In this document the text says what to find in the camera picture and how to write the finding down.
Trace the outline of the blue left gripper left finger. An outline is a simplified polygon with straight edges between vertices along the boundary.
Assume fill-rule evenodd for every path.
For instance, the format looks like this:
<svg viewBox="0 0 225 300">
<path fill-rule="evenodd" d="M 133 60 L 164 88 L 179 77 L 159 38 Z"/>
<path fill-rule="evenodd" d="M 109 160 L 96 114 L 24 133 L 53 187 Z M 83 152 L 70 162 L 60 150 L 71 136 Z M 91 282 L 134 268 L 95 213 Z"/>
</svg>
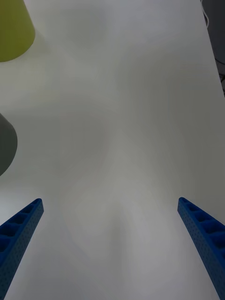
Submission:
<svg viewBox="0 0 225 300">
<path fill-rule="evenodd" d="M 3 300 L 44 213 L 38 198 L 0 226 L 0 299 Z"/>
</svg>

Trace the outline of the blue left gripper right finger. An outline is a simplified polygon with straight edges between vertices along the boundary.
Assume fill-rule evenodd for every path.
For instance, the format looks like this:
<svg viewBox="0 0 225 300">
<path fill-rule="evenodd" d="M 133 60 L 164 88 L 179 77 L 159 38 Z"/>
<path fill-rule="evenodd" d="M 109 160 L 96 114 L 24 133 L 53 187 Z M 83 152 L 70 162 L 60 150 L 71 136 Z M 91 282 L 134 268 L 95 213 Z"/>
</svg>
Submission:
<svg viewBox="0 0 225 300">
<path fill-rule="evenodd" d="M 184 197 L 177 211 L 219 298 L 225 299 L 225 226 Z"/>
</svg>

